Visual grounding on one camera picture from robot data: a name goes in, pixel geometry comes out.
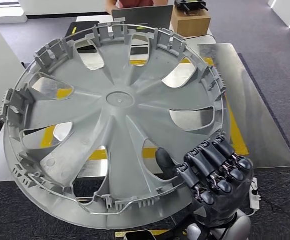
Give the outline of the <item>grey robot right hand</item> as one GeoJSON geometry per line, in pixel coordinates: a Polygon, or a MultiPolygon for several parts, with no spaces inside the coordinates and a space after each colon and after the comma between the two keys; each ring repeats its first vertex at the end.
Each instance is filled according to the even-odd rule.
{"type": "Polygon", "coordinates": [[[254,178],[253,163],[236,154],[223,135],[194,147],[180,164],[174,163],[162,147],[158,148],[155,157],[165,177],[176,177],[191,191],[193,215],[208,228],[233,220],[254,178]]]}

